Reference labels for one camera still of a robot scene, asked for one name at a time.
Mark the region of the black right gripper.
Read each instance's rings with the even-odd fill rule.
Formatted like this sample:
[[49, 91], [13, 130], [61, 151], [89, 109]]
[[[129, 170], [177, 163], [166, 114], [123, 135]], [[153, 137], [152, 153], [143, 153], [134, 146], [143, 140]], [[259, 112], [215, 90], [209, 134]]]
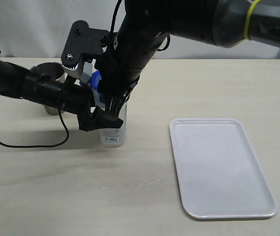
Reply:
[[116, 36], [110, 42], [106, 52], [95, 63], [95, 68], [101, 74], [97, 90], [104, 95], [107, 114], [120, 114], [127, 102], [127, 95], [124, 94], [137, 84], [140, 73], [163, 41], [163, 36], [151, 39]]

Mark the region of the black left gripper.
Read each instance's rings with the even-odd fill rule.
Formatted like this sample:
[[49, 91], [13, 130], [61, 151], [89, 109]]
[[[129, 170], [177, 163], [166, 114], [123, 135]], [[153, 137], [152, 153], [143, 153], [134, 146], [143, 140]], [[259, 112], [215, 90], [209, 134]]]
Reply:
[[88, 85], [77, 85], [65, 82], [60, 91], [60, 110], [75, 114], [79, 129], [93, 131], [95, 129], [122, 127], [124, 121], [107, 114], [99, 106], [95, 106], [92, 89]]

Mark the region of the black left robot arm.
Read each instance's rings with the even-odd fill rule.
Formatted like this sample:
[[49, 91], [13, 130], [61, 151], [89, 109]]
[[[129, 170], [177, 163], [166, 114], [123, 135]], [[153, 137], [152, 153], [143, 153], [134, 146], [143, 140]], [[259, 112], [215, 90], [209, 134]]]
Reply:
[[92, 89], [72, 82], [59, 82], [50, 76], [34, 73], [19, 65], [0, 60], [0, 95], [25, 99], [41, 105], [60, 108], [75, 114], [79, 129], [93, 131], [121, 128], [123, 120], [106, 114], [95, 106]]

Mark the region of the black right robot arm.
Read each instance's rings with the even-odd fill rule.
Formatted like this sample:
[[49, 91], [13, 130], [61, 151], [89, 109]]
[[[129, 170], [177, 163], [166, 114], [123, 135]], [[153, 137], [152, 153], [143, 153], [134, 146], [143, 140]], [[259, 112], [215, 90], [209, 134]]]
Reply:
[[280, 48], [280, 0], [127, 0], [125, 17], [96, 63], [107, 114], [117, 116], [167, 36], [231, 48], [251, 40]]

